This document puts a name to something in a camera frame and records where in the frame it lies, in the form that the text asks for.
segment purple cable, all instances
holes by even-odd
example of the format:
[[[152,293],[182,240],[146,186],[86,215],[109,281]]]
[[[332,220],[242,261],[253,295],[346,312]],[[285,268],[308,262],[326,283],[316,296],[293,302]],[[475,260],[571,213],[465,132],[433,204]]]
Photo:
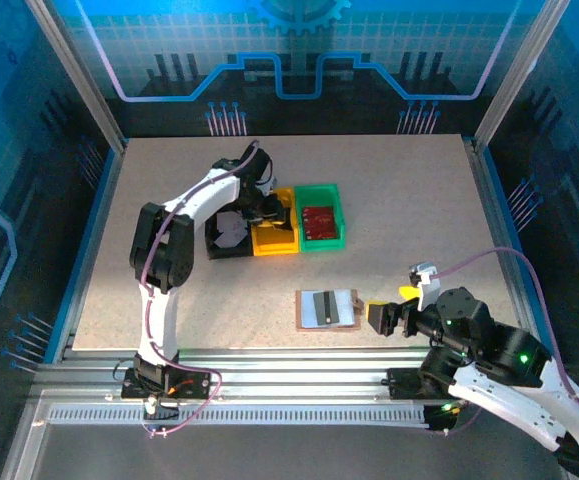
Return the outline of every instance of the purple cable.
[[[538,301],[540,302],[540,308],[542,309],[542,314],[545,317],[545,323],[547,325],[547,332],[549,332],[549,339],[551,340],[551,344],[553,345],[553,357],[556,360],[556,367],[558,369],[558,374],[560,375],[560,381],[562,382],[563,386],[565,387],[565,390],[567,390],[567,393],[569,393],[569,395],[571,397],[573,397],[574,401],[576,401],[579,404],[579,397],[576,394],[573,387],[571,386],[571,383],[569,382],[569,377],[567,376],[567,372],[565,371],[565,366],[562,363],[562,357],[560,355],[560,349],[558,348],[558,343],[556,342],[556,336],[553,333],[553,327],[551,326],[551,320],[549,318],[549,311],[547,310],[547,302],[545,301],[545,295],[542,291],[542,287],[540,285],[540,280],[538,279],[538,274],[534,270],[533,265],[531,265],[531,262],[529,261],[529,259],[527,257],[525,257],[521,252],[519,252],[518,250],[516,250],[514,248],[493,247],[493,248],[490,248],[490,249],[485,250],[483,252],[480,252],[476,255],[473,255],[472,257],[469,257],[466,260],[463,260],[462,262],[458,263],[457,265],[454,265],[451,268],[448,268],[447,270],[444,270],[440,273],[436,273],[435,275],[431,275],[430,278],[432,280],[435,280],[435,279],[441,279],[443,277],[451,275],[452,273],[460,270],[461,268],[466,267],[474,260],[477,260],[480,257],[484,257],[485,255],[489,255],[490,253],[510,253],[512,255],[515,255],[516,257],[518,257],[520,260],[523,261],[523,263],[527,267],[527,270],[529,270],[529,274],[531,275],[531,279],[533,280],[533,286],[535,287],[536,292],[538,294]]]
[[[230,170],[230,171],[225,172],[225,173],[221,173],[220,175],[217,175],[209,180],[205,180],[204,182],[196,185],[191,190],[189,190],[189,192],[187,192],[187,194],[180,200],[180,202],[174,207],[174,209],[169,213],[169,215],[167,215],[165,220],[162,222],[162,225],[160,226],[160,229],[156,233],[156,237],[154,238],[154,241],[151,244],[151,249],[149,250],[149,254],[147,255],[147,260],[145,262],[145,266],[142,270],[142,275],[140,276],[140,284],[149,292],[149,299],[147,300],[147,304],[145,305],[145,330],[146,330],[147,338],[149,339],[149,344],[151,345],[151,348],[153,349],[154,353],[158,356],[158,358],[160,358],[166,365],[169,365],[173,368],[177,368],[178,370],[184,370],[184,371],[189,371],[189,372],[198,372],[198,373],[209,373],[212,375],[216,375],[218,377],[218,382],[217,382],[216,388],[209,395],[209,398],[207,398],[207,400],[205,400],[205,402],[202,405],[200,405],[200,407],[198,407],[196,409],[196,411],[189,418],[187,418],[184,422],[182,422],[180,425],[177,425],[176,427],[171,428],[169,430],[161,430],[161,431],[156,431],[156,432],[149,431],[143,425],[143,428],[145,428],[145,430],[149,431],[152,435],[166,436],[168,433],[174,433],[174,432],[180,430],[185,425],[187,425],[189,422],[191,422],[193,419],[195,419],[200,414],[200,412],[202,412],[207,407],[207,405],[209,405],[209,402],[211,402],[211,400],[213,400],[213,398],[216,396],[216,394],[220,390],[220,387],[222,386],[222,375],[217,370],[213,370],[211,368],[197,368],[197,367],[190,367],[187,365],[180,365],[177,363],[173,363],[158,351],[156,342],[153,340],[153,337],[151,336],[151,325],[150,325],[150,318],[149,318],[150,312],[151,312],[151,303],[152,303],[152,298],[153,298],[153,293],[154,293],[154,287],[147,284],[147,274],[149,272],[149,269],[151,268],[151,264],[153,263],[153,259],[154,259],[154,256],[156,255],[156,250],[158,249],[158,245],[160,244],[160,240],[162,240],[162,237],[164,236],[164,234],[167,230],[167,227],[169,226],[169,224],[173,220],[173,217],[182,208],[184,208],[185,205],[187,204],[187,202],[189,202],[189,200],[191,200],[191,198],[194,195],[196,195],[200,190],[202,190],[205,187],[208,187],[209,185],[213,185],[214,183],[216,183],[220,180],[224,180],[225,178],[231,177],[234,174],[238,173],[243,168],[245,168],[249,164],[249,162],[251,162],[251,160],[253,160],[253,157],[256,156],[256,153],[258,153],[259,145],[260,145],[260,142],[258,142],[258,140],[253,140],[249,144],[249,146],[247,147],[245,152],[249,148],[252,148],[252,147],[253,147],[253,150],[251,151],[251,153],[245,159],[244,162],[242,162],[240,165],[238,165],[233,170]]]

